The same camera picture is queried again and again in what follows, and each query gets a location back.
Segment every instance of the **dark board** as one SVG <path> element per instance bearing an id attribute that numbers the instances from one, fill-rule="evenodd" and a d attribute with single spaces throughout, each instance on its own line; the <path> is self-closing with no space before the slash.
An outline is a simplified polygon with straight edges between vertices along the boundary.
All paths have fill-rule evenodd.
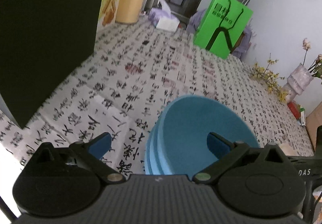
<path id="1" fill-rule="evenodd" d="M 20 127 L 92 52 L 101 0 L 0 0 L 0 94 Z"/>

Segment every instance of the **flower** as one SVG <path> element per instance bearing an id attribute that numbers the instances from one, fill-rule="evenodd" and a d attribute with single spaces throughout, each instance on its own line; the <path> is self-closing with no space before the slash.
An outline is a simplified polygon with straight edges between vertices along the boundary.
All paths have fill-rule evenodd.
<path id="1" fill-rule="evenodd" d="M 308 41 L 307 38 L 305 38 L 303 40 L 303 49 L 305 49 L 306 51 L 308 51 L 311 48 L 311 43 Z"/>

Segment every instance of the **stacked blue bowl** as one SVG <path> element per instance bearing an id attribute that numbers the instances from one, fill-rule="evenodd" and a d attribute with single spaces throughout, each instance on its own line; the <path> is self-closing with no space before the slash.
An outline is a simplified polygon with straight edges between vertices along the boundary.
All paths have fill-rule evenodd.
<path id="1" fill-rule="evenodd" d="M 220 102 L 187 95 L 175 99 L 162 112 L 146 145 L 148 175 L 194 174 L 217 161 L 207 147 L 207 135 L 215 132 L 230 142 L 242 140 L 259 147 L 248 126 Z"/>

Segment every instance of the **tissue box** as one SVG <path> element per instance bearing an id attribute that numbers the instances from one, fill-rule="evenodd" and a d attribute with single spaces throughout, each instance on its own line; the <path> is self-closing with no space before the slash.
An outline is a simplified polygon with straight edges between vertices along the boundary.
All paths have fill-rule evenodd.
<path id="1" fill-rule="evenodd" d="M 96 32 L 99 32 L 103 30 L 104 27 L 115 23 L 119 1 L 120 0 L 102 0 L 101 7 L 99 9 L 99 21 L 97 23 Z"/>
<path id="2" fill-rule="evenodd" d="M 180 23 L 179 19 L 171 14 L 171 9 L 165 0 L 159 0 L 159 2 L 162 9 L 152 8 L 149 13 L 149 20 L 157 29 L 175 32 Z"/>
<path id="3" fill-rule="evenodd" d="M 194 44 L 226 59 L 252 14 L 237 0 L 212 0 L 194 35 Z"/>

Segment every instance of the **green paper bag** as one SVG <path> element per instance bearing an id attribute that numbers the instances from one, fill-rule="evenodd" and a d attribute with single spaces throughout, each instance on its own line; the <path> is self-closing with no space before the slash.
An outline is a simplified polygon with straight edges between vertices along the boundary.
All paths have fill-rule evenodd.
<path id="1" fill-rule="evenodd" d="M 212 0 L 194 35 L 194 44 L 226 59 L 252 14 L 237 0 Z"/>

